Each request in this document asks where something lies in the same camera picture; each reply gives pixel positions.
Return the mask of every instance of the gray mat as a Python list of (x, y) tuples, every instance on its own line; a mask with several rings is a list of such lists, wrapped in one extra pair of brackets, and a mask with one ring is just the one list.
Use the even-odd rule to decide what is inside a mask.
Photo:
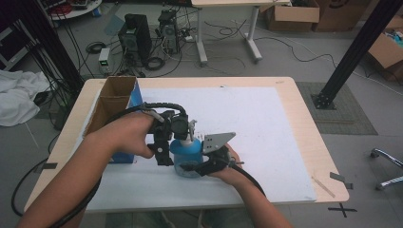
[(334, 99), (335, 110), (316, 109), (311, 95), (318, 94), (324, 83), (297, 83), (308, 109), (322, 134), (340, 135), (377, 135), (354, 95), (346, 85)]

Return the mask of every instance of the towel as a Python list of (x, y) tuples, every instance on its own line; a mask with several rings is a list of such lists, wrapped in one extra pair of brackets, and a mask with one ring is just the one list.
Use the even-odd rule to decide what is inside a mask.
[(33, 102), (36, 94), (49, 90), (43, 72), (0, 70), (0, 125), (22, 124), (39, 112)]

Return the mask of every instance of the human arm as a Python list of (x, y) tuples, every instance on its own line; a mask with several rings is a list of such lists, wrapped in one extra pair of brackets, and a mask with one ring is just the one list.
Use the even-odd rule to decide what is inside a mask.
[[(228, 144), (226, 146), (236, 161), (239, 162), (240, 158), (238, 154), (231, 146)], [(255, 227), (292, 227), (283, 214), (260, 192), (255, 184), (240, 172), (232, 168), (225, 168), (210, 176), (219, 178), (227, 184), (234, 186), (240, 194)]]
[(116, 151), (145, 158), (153, 153), (145, 135), (153, 118), (131, 113), (87, 135), (74, 155), (23, 215), (17, 227), (49, 227), (88, 194)]

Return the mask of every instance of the cardboard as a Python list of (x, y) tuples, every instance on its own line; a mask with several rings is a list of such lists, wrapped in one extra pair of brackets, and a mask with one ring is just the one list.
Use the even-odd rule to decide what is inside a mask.
[(307, 8), (273, 6), (266, 11), (269, 30), (310, 31), (312, 24), (319, 21), (319, 5), (308, 1)]
[[(395, 16), (385, 31), (403, 31), (403, 18)], [(380, 34), (368, 52), (376, 59), (379, 73), (388, 80), (403, 80), (403, 47), (399, 46), (391, 37)]]
[[(133, 88), (139, 89), (136, 77), (108, 77), (94, 106), (84, 136), (99, 130), (110, 117), (125, 110)], [(133, 163), (133, 160), (134, 155), (117, 152), (109, 163)]]
[(371, 0), (317, 0), (320, 7), (319, 23), (314, 31), (352, 30), (362, 17)]

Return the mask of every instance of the chair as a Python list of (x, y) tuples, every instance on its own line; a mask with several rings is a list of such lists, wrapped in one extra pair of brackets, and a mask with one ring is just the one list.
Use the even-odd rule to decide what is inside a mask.
[[(374, 148), (372, 150), (372, 152), (371, 152), (371, 157), (372, 158), (377, 158), (379, 156), (384, 157), (388, 161), (393, 162), (394, 164), (396, 164), (397, 166), (399, 166), (400, 168), (403, 169), (403, 162), (397, 160), (396, 158), (390, 156), (388, 153), (386, 153), (386, 152), (384, 152), (384, 151), (382, 151), (380, 149)], [(381, 182), (381, 183), (376, 185), (376, 189), (377, 190), (383, 190), (386, 187), (389, 187), (389, 186), (397, 184), (397, 183), (403, 183), (403, 176), (400, 177), (400, 178), (395, 178), (395, 179), (392, 179), (392, 180)]]

